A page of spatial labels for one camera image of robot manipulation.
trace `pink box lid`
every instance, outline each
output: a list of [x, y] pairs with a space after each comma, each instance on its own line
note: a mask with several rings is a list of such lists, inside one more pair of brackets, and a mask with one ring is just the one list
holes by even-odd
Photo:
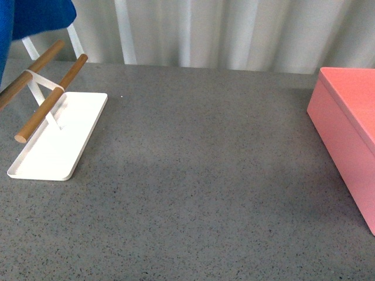
[[375, 155], [375, 69], [322, 67], [319, 79]]

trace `pink box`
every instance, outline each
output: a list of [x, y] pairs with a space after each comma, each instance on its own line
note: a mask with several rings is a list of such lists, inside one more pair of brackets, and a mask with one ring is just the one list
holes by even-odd
[[307, 112], [375, 235], [375, 69], [321, 68]]

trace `white stand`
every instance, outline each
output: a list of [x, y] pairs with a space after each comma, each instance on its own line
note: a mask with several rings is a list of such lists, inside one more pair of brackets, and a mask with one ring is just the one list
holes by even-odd
[[[32, 74], [29, 88], [40, 105], [44, 97], [36, 82], [52, 89], [57, 86], [38, 74]], [[68, 180], [107, 99], [107, 94], [97, 92], [64, 93], [13, 162], [8, 176], [15, 179]]]

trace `white strap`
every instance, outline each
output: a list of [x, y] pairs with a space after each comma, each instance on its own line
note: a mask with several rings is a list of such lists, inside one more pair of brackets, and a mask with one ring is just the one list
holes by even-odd
[[62, 86], [56, 84], [55, 82], [52, 82], [51, 80], [48, 80], [47, 78], [44, 78], [43, 76], [40, 76], [38, 73], [35, 73], [34, 71], [31, 71], [29, 69], [25, 69], [24, 71], [31, 73], [31, 75], [33, 75], [33, 80], [38, 84], [43, 85], [50, 90], [60, 88], [65, 92], [65, 89]]

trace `blue cloth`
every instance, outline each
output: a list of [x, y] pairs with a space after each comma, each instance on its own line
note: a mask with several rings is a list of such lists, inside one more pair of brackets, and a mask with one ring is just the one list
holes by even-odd
[[71, 0], [0, 0], [0, 81], [12, 40], [66, 28], [76, 16]]

